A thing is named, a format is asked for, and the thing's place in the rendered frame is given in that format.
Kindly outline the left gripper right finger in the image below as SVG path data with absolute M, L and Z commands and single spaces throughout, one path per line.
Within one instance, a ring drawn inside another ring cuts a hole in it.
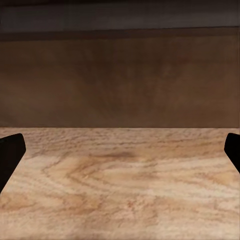
M 224 151 L 240 173 L 240 135 L 229 133 L 224 146 Z

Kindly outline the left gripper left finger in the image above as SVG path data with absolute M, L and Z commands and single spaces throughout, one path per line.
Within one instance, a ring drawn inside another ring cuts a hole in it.
M 0 194 L 25 153 L 22 133 L 0 138 Z

